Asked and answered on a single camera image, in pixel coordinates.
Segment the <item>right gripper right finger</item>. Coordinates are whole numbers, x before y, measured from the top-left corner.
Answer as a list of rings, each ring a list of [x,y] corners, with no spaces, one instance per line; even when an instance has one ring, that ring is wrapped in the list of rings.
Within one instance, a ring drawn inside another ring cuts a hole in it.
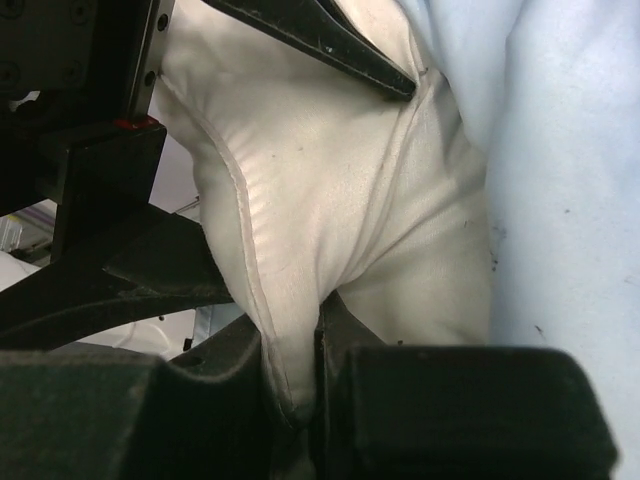
[[[618,452],[564,352],[388,345],[337,294],[315,332],[321,479],[608,479]]]

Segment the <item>light blue pillowcase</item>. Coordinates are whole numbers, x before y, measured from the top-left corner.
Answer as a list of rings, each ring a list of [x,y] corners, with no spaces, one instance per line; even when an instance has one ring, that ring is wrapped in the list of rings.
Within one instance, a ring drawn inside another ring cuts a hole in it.
[[[590,374],[639,475],[639,5],[406,1],[488,159],[490,340]]]

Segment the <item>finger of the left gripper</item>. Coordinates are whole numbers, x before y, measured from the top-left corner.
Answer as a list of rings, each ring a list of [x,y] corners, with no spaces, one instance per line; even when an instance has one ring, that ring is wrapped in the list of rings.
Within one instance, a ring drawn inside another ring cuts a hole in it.
[[[359,33],[335,1],[209,0],[207,5],[375,88],[410,101],[415,82]]]
[[[58,348],[231,300],[201,225],[147,206],[2,291],[1,345]]]

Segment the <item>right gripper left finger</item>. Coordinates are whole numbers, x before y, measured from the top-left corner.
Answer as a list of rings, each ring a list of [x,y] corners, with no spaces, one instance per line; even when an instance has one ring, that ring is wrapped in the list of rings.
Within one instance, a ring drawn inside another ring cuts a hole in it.
[[[1,350],[5,479],[281,479],[304,451],[275,425],[261,338],[240,317],[166,361]]]

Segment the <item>white pillow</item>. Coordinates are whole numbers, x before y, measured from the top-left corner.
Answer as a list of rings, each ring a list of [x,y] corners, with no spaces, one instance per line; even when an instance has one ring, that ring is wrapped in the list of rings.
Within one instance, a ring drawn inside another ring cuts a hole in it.
[[[345,1],[413,75],[406,104],[201,1],[179,1],[156,90],[191,155],[201,222],[233,300],[263,337],[276,413],[312,414],[314,330],[337,292],[383,340],[481,344],[490,260],[484,156],[393,1]]]

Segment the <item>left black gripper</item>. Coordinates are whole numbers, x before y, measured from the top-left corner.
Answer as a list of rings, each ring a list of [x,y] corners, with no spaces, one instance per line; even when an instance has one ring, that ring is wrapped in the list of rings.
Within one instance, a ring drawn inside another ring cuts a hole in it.
[[[1,5],[1,210],[49,199],[61,255],[144,208],[166,131],[149,106],[169,1]]]

